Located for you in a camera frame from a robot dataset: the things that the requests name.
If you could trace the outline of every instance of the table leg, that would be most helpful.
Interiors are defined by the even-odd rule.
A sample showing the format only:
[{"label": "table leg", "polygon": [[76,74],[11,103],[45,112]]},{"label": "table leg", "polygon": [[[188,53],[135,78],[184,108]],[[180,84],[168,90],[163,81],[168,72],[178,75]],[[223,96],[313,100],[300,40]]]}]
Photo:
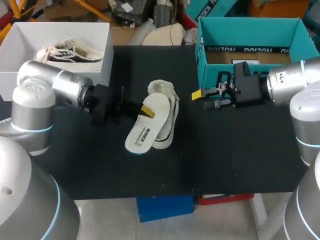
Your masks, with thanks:
[{"label": "table leg", "polygon": [[271,240],[284,224],[284,212],[292,192],[281,193],[280,201],[267,216],[260,193],[251,200],[258,240]]}]

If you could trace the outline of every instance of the gray floor tile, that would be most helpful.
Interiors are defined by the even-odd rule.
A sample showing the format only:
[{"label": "gray floor tile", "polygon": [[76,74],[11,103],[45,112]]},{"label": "gray floor tile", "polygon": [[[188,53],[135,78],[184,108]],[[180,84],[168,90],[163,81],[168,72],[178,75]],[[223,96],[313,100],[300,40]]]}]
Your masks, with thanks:
[{"label": "gray floor tile", "polygon": [[277,205],[281,199],[281,193],[262,193],[262,199],[265,207],[266,214],[269,215],[272,209]]},{"label": "gray floor tile", "polygon": [[140,223],[136,240],[256,240],[247,201],[197,206],[193,214]]},{"label": "gray floor tile", "polygon": [[78,240],[135,240],[135,198],[75,201],[81,211]]}]

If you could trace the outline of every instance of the black tabletop surface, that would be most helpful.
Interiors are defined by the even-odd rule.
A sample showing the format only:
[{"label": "black tabletop surface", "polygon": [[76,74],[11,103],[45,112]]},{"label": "black tabletop surface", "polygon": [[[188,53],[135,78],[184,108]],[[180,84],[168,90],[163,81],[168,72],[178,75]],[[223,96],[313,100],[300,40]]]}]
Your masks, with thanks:
[{"label": "black tabletop surface", "polygon": [[[135,155],[125,149],[134,121],[104,128],[88,113],[59,107],[49,150],[33,159],[75,199],[291,192],[300,160],[288,106],[271,103],[205,111],[191,101],[198,88],[195,50],[115,46],[110,87],[143,101],[149,82],[171,81],[180,97],[172,145]],[[10,102],[0,118],[10,116]]]}]

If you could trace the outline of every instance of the teal shoe box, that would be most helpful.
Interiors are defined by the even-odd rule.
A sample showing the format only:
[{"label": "teal shoe box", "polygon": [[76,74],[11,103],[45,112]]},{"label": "teal shoe box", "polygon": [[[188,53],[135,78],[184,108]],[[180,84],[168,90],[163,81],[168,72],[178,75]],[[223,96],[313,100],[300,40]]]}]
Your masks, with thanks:
[{"label": "teal shoe box", "polygon": [[319,56],[299,18],[202,17],[195,57],[199,88],[232,79],[233,64],[249,62],[250,72]]},{"label": "teal shoe box", "polygon": [[237,0],[192,0],[186,8],[189,17],[199,22],[201,17],[224,17]]}]

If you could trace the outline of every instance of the white shoe box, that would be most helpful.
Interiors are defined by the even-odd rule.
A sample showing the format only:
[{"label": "white shoe box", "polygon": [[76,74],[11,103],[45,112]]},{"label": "white shoe box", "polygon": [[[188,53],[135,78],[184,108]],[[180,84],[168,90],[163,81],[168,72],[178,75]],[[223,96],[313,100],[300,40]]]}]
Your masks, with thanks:
[{"label": "white shoe box", "polygon": [[114,56],[109,23],[104,22],[16,22],[0,47],[0,95],[12,100],[17,74],[22,64],[36,60],[43,46],[79,38],[88,46],[103,52],[100,71],[76,72],[92,79],[94,85],[109,86]]}]

